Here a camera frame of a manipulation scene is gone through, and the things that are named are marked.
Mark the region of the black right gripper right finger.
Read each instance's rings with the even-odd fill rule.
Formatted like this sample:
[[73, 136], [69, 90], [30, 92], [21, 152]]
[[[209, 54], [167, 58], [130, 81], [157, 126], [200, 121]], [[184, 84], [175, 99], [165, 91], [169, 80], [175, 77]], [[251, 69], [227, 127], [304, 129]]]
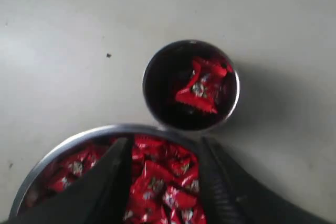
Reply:
[[215, 139], [201, 138], [198, 157], [207, 223], [326, 223], [254, 179]]

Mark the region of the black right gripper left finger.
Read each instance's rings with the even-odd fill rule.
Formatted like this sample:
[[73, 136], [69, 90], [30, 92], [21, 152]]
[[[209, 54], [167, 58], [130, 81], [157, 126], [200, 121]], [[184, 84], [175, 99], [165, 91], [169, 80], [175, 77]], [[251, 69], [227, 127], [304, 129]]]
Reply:
[[132, 182], [133, 144], [132, 139], [118, 139], [78, 181], [7, 223], [122, 223]]

